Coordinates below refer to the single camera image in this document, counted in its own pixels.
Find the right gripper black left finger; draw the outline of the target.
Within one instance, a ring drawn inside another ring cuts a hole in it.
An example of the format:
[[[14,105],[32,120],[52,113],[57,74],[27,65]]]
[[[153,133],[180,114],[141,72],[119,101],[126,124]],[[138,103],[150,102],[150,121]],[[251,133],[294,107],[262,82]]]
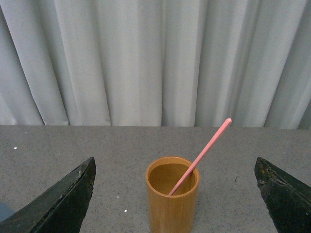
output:
[[[89,157],[28,205],[1,221],[2,233],[78,233],[93,194],[96,164]]]

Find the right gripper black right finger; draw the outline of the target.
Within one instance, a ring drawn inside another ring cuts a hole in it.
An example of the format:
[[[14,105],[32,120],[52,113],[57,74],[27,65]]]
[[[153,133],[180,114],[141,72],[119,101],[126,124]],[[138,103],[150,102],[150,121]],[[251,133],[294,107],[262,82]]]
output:
[[[279,233],[311,231],[311,187],[264,158],[254,167],[258,188]]]

